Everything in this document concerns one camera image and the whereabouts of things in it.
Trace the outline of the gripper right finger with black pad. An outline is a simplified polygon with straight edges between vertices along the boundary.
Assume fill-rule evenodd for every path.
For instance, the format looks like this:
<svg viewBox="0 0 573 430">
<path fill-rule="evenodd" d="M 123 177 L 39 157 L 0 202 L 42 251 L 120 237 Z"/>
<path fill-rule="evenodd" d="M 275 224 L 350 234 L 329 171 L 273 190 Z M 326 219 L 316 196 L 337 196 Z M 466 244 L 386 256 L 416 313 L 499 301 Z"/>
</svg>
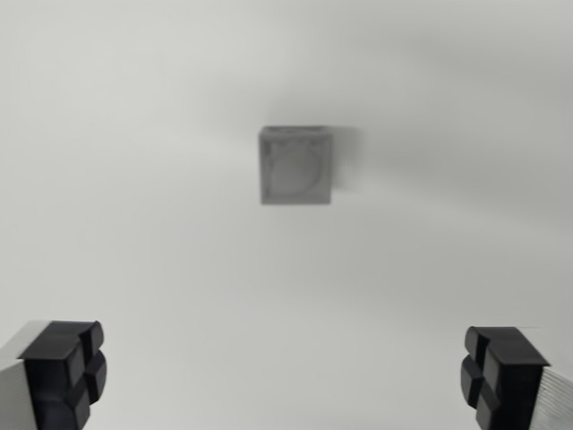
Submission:
<svg viewBox="0 0 573 430">
<path fill-rule="evenodd" d="M 466 330 L 460 387 L 487 430 L 570 429 L 572 373 L 548 360 L 517 327 Z"/>
</svg>

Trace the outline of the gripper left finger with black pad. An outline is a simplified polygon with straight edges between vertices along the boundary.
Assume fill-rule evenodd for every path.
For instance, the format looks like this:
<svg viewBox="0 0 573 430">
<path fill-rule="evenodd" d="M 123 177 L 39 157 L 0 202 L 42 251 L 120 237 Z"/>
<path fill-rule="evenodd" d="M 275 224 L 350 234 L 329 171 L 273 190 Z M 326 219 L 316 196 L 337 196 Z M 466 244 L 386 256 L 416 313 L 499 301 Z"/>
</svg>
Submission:
<svg viewBox="0 0 573 430">
<path fill-rule="evenodd" d="M 1 347 L 1 427 L 79 430 L 107 381 L 102 324 L 26 322 Z"/>
</svg>

